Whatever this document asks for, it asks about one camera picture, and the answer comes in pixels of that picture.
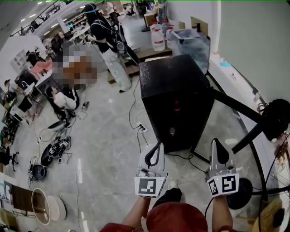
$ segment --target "railing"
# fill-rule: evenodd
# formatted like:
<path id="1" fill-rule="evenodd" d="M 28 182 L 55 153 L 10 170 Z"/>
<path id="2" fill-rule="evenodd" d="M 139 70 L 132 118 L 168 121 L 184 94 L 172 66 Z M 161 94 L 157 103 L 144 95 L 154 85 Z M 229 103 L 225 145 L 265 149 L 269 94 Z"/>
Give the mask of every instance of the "railing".
<path id="1" fill-rule="evenodd" d="M 58 12 L 61 8 L 65 7 L 67 4 L 71 3 L 72 0 L 55 1 L 48 8 L 46 8 L 40 15 L 38 15 L 35 20 L 31 22 L 26 27 L 23 27 L 19 31 L 15 32 L 11 36 L 29 35 L 32 34 L 35 29 L 37 29 L 43 22 L 50 18 L 53 14 Z"/>

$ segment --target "white pants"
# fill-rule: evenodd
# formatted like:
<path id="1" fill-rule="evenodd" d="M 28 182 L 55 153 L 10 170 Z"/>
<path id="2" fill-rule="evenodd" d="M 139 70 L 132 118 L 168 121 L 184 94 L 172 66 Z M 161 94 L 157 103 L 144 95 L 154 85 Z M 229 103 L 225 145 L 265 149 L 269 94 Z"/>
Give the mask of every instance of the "white pants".
<path id="1" fill-rule="evenodd" d="M 110 48 L 101 54 L 108 69 L 112 73 L 115 81 L 123 91 L 128 91 L 131 86 L 131 80 L 129 79 L 121 60 L 118 58 L 117 53 L 114 53 Z"/>

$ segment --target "white shoe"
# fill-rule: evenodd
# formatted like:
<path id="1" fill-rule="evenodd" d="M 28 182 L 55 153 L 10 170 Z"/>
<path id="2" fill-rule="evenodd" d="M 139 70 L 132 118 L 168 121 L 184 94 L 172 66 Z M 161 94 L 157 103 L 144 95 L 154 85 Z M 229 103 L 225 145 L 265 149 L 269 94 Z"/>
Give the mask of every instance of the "white shoe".
<path id="1" fill-rule="evenodd" d="M 178 185 L 175 179 L 171 179 L 168 182 L 168 190 L 173 189 L 173 188 L 177 188 L 178 189 Z"/>

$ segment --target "wooden pallet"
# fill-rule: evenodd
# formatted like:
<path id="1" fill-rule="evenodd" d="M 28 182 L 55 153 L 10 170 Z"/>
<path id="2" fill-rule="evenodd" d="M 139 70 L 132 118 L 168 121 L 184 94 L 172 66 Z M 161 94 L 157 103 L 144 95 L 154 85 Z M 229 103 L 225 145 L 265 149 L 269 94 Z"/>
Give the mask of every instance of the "wooden pallet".
<path id="1" fill-rule="evenodd" d="M 156 52 L 153 50 L 153 48 L 148 48 L 148 49 L 143 49 L 143 50 L 136 50 L 136 55 L 138 56 L 140 62 L 144 62 L 146 59 L 149 58 L 155 58 L 155 57 L 159 57 L 159 56 L 172 56 L 172 50 L 169 48 L 164 49 L 161 52 Z M 139 75 L 139 67 L 136 65 L 133 65 L 132 61 L 127 61 L 125 63 L 126 66 L 126 72 L 128 74 L 129 77 L 134 77 Z M 110 71 L 108 70 L 109 75 L 108 75 L 108 82 L 110 84 L 115 83 L 115 79 L 112 76 L 112 74 L 110 73 Z"/>

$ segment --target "gray floor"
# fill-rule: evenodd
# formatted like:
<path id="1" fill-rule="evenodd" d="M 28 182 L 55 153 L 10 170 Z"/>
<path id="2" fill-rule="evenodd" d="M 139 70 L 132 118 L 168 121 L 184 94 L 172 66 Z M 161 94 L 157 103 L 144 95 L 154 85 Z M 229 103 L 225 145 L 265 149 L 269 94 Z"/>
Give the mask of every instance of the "gray floor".
<path id="1" fill-rule="evenodd" d="M 128 29 L 128 34 L 138 37 Z M 133 87 L 137 83 L 133 78 Z M 139 158 L 139 147 L 136 138 L 137 130 L 131 129 L 128 122 L 128 112 L 133 103 L 133 88 L 119 94 L 117 84 L 108 84 L 107 73 L 98 75 L 97 82 L 80 94 L 81 104 L 90 101 L 84 120 L 77 119 L 72 127 L 72 157 L 68 164 L 57 164 L 55 161 L 48 168 L 48 175 L 42 181 L 33 182 L 31 189 L 41 188 L 47 195 L 60 196 L 67 208 L 67 219 L 64 222 L 51 222 L 47 226 L 41 225 L 36 219 L 17 217 L 22 231 L 41 228 L 43 232 L 68 230 L 82 232 L 97 232 L 108 222 L 121 222 L 129 212 L 137 197 L 134 195 L 134 176 Z M 156 138 L 150 125 L 148 116 L 140 98 L 140 88 L 136 89 L 137 102 L 132 109 L 131 121 L 136 125 L 140 121 L 148 132 L 145 137 L 149 143 L 155 143 Z M 41 130 L 57 121 L 50 105 L 47 105 L 39 118 L 35 121 L 37 136 Z M 52 132 L 45 130 L 41 133 L 43 140 L 49 139 Z M 222 103 L 214 104 L 212 113 L 205 131 L 197 147 L 197 151 L 208 156 L 210 142 L 217 137 L 227 140 L 230 146 L 239 141 L 244 132 L 232 110 Z M 141 149 L 146 143 L 140 137 Z M 48 142 L 40 143 L 40 153 Z M 32 156 L 39 154 L 39 146 L 34 135 L 33 125 L 23 124 L 16 135 L 12 146 L 13 151 L 19 151 L 19 165 L 16 172 L 11 168 L 6 173 L 16 178 L 20 187 L 28 188 L 28 168 Z M 180 151 L 178 154 L 189 155 L 189 151 Z M 239 173 L 249 178 L 253 186 L 260 187 L 259 174 L 251 150 L 243 149 L 236 155 Z M 197 158 L 192 162 L 205 170 L 208 166 Z M 211 199 L 209 189 L 204 181 L 204 174 L 190 165 L 186 160 L 167 156 L 165 169 L 169 173 L 167 180 L 176 179 L 184 193 L 183 201 L 196 206 L 203 213 Z M 252 198 L 250 204 L 239 211 L 232 211 L 233 216 L 238 214 L 256 216 L 256 201 Z M 208 225 L 211 231 L 212 207 L 208 211 Z M 235 228 L 245 230 L 244 222 L 235 220 Z"/>

